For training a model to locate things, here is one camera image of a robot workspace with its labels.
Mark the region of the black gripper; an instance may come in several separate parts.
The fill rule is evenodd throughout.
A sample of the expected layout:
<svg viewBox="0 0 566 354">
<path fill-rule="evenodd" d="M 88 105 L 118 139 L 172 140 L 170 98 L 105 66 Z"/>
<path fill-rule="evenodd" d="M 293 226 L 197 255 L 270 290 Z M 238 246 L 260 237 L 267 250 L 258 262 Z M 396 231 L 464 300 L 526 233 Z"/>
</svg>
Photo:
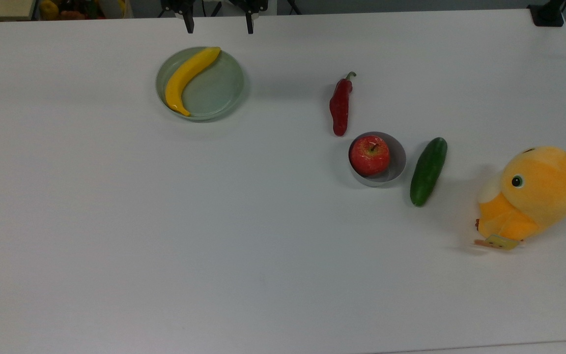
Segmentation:
<svg viewBox="0 0 566 354">
<path fill-rule="evenodd" d="M 161 0 L 161 7 L 166 11 L 174 11 L 182 14 L 183 21 L 186 25 L 187 33 L 194 33 L 195 21 L 193 18 L 192 7 L 196 0 Z M 268 0 L 214 0 L 214 2 L 227 2 L 237 7 L 245 13 L 247 32 L 254 33 L 255 14 L 266 11 L 269 8 Z"/>
</svg>

